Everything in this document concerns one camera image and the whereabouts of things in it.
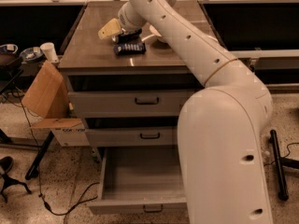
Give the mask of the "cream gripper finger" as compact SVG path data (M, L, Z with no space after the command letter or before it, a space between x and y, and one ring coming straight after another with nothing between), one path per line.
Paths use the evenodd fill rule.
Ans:
M98 36L101 40L110 38L121 33L121 26L117 19L110 20L99 31Z

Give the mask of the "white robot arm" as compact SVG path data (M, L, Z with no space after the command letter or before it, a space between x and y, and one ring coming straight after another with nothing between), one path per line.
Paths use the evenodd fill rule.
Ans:
M234 54L173 8L176 0L128 0L105 38L151 24L203 85L181 108L178 154L191 224L273 224L260 135L269 90Z

